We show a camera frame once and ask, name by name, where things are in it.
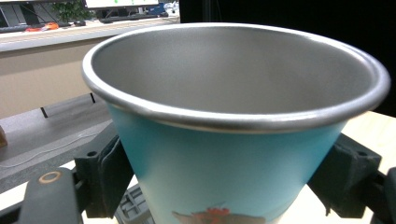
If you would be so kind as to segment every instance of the green plant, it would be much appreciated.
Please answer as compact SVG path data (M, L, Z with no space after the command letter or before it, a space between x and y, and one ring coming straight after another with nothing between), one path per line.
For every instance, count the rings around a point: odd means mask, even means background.
M92 11L84 10L81 0L51 3L51 7L57 13L59 20L65 22L86 20L93 17Z

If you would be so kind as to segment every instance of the cup rim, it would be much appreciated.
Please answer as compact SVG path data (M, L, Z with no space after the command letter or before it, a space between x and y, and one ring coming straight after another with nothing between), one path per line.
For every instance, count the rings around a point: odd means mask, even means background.
M209 27L259 29L285 35L296 35L327 44L347 52L348 54L352 54L355 57L359 57L365 65L372 70L371 74L374 83L372 83L371 89L360 97L345 101L339 105L332 105L321 109L276 114L233 114L185 109L151 102L117 90L106 84L93 71L92 59L95 54L100 49L106 48L123 38L171 29ZM321 35L313 35L306 32L273 26L241 23L202 22L172 24L143 28L123 35L117 35L101 42L89 50L82 61L82 74L88 87L116 108L172 126L222 133L284 133L335 124L374 109L386 97L390 88L390 78L386 68L377 59L360 49Z

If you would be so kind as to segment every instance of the gray floor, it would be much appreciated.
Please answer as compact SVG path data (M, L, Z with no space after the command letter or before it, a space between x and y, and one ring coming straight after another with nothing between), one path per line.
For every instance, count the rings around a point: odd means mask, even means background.
M8 146L0 147L0 193L26 182L32 175L73 160L86 143L110 122L103 100L89 94L0 119Z

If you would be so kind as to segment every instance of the blue cup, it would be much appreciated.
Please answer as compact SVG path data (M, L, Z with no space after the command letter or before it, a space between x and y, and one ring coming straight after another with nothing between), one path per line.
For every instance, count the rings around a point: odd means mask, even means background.
M348 119L389 91L367 53L260 25L159 26L90 50L156 223L277 223Z

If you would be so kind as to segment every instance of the desk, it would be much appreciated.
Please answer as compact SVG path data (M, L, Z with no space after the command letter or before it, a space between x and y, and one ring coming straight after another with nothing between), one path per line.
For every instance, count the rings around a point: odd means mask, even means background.
M367 112L350 120L343 133L380 154L383 159L379 170L386 173L396 166L396 118ZM0 210L23 199L25 184L0 194ZM369 224L371 211L367 209L362 219L340 218L334 212L325 217L325 208L315 194L305 187L285 213L279 224L320 223L320 224ZM84 223L110 224L113 219L86 219Z
M94 45L178 18L120 21L35 33L0 35L0 119L90 93L81 61Z

